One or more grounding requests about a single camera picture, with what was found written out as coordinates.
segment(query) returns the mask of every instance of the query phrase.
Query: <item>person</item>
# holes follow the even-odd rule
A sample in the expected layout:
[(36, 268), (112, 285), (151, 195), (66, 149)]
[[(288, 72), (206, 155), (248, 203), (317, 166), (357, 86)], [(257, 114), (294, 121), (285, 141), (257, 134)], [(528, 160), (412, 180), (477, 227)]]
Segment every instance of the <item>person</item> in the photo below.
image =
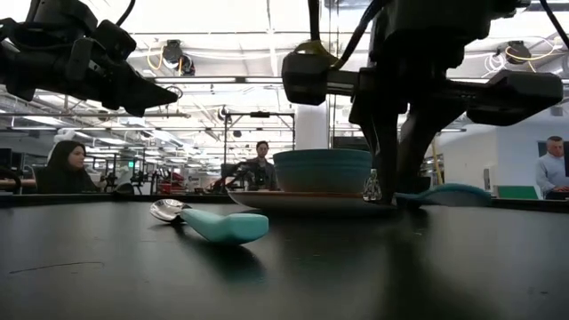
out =
[(247, 160), (248, 163), (256, 164), (260, 167), (261, 171), (264, 172), (264, 185), (256, 186), (259, 189), (269, 189), (277, 190), (278, 186), (276, 184), (276, 172), (275, 166), (267, 161), (268, 153), (268, 142), (259, 141), (257, 142), (257, 157), (254, 159)]
[(80, 194), (98, 192), (84, 168), (85, 145), (72, 140), (55, 145), (47, 166), (36, 175), (41, 194)]
[(569, 196), (569, 177), (565, 172), (563, 139), (558, 136), (549, 137), (547, 150), (547, 154), (537, 162), (537, 185), (545, 199), (565, 199)]

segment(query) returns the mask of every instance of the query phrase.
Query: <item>man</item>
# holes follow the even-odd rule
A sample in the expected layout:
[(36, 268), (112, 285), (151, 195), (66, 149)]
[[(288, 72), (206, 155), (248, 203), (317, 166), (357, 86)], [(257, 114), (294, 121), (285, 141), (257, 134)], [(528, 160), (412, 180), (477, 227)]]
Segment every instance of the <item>man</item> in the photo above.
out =
[[(269, 190), (277, 190), (276, 186), (276, 173), (275, 173), (275, 166), (267, 162), (265, 156), (268, 153), (268, 143), (266, 141), (259, 141), (257, 142), (257, 157), (254, 159), (247, 160), (248, 163), (255, 164), (252, 166), (252, 169), (255, 171), (257, 169), (264, 173), (264, 177), (261, 177), (262, 185), (256, 185), (258, 189), (269, 189)], [(249, 176), (249, 183), (257, 184), (256, 182), (258, 179), (255, 179), (254, 176), (257, 172), (251, 172)]]
[(563, 139), (558, 136), (547, 140), (548, 153), (537, 162), (536, 180), (543, 196), (548, 200), (562, 200), (569, 196), (569, 178), (565, 172)]

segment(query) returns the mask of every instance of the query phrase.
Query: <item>teal bowl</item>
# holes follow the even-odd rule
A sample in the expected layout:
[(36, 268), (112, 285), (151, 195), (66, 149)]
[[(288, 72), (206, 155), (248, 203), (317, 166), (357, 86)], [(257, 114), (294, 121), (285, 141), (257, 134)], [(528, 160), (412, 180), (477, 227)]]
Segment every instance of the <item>teal bowl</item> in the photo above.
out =
[(286, 192), (360, 193), (372, 169), (372, 155), (350, 149), (277, 153), (278, 186)]

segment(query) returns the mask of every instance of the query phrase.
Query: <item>spoon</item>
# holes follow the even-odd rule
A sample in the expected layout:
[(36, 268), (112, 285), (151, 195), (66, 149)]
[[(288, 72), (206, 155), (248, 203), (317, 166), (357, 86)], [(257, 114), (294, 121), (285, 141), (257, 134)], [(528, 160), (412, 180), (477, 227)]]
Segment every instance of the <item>spoon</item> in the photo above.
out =
[(169, 223), (185, 221), (206, 240), (216, 244), (246, 244), (268, 233), (268, 218), (253, 213), (224, 216), (193, 209), (178, 200), (163, 199), (150, 206), (150, 214)]

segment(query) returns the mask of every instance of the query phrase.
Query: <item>teal spoon handle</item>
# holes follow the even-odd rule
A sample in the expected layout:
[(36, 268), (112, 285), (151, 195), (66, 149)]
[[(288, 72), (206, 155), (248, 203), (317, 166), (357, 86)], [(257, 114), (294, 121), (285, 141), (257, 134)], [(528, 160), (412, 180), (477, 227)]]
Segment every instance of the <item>teal spoon handle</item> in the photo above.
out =
[(232, 213), (223, 216), (184, 209), (180, 216), (198, 234), (216, 244), (246, 244), (268, 233), (268, 218), (260, 214)]

